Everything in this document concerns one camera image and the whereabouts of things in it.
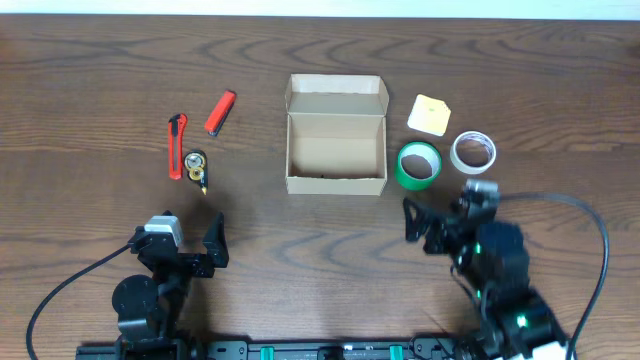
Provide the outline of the white tape roll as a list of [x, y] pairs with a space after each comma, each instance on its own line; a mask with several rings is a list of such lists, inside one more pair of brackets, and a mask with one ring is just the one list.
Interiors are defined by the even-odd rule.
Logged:
[[460, 172], [478, 175], [494, 164], [497, 148], [486, 134], [479, 131], [466, 131], [454, 140], [449, 157], [452, 165]]

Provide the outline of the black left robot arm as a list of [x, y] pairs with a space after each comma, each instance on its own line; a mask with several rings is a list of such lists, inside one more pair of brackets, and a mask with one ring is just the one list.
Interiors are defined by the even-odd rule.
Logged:
[[211, 278], [215, 270], [229, 263], [224, 233], [224, 215], [219, 212], [202, 244], [204, 253], [182, 252], [184, 233], [180, 220], [171, 212], [152, 217], [135, 229], [127, 242], [151, 274], [122, 280], [112, 295], [118, 315], [118, 329], [129, 353], [173, 347], [182, 342], [177, 322], [194, 278]]

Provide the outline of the green tape roll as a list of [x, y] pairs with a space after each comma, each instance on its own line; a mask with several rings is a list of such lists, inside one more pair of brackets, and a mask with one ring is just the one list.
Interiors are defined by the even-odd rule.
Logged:
[[[404, 165], [407, 159], [419, 160], [419, 164], [425, 170], [429, 170], [430, 174], [411, 171]], [[425, 142], [410, 142], [399, 151], [394, 174], [397, 182], [403, 188], [421, 191], [427, 189], [434, 182], [441, 170], [442, 157], [434, 146]]]

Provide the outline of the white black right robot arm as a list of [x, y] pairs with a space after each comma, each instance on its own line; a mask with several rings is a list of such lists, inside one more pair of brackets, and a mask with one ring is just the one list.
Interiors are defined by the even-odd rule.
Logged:
[[403, 200], [409, 242], [424, 239], [428, 255], [447, 255], [476, 308], [480, 328], [454, 341], [456, 359], [565, 359], [569, 338], [530, 285], [530, 257], [520, 228], [496, 219], [499, 199], [464, 195], [439, 213]]

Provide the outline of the yellow sticky note pad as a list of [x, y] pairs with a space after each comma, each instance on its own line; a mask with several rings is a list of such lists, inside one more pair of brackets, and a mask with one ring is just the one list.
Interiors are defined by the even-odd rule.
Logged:
[[451, 109], [444, 101], [419, 94], [409, 114], [407, 125], [413, 130], [443, 136], [450, 116]]

